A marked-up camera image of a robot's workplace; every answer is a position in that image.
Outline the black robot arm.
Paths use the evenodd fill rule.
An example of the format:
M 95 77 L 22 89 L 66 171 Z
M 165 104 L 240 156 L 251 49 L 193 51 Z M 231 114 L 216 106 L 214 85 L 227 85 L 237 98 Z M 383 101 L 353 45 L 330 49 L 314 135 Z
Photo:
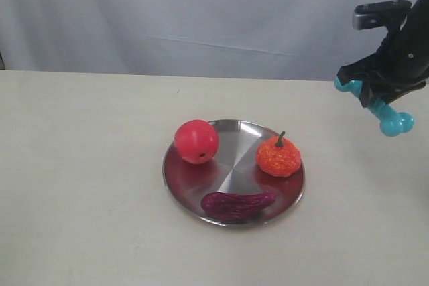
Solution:
M 428 0 L 384 1 L 356 6 L 357 30 L 385 27 L 387 35 L 375 53 L 342 66 L 342 85 L 361 81 L 358 99 L 367 108 L 377 99 L 389 104 L 419 90 L 428 79 Z

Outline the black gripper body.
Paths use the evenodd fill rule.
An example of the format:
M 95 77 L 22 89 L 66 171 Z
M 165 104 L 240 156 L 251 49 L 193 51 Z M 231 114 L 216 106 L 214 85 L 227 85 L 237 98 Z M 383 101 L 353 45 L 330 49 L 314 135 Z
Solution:
M 375 53 L 375 71 L 383 80 L 426 80 L 428 25 L 389 28 Z

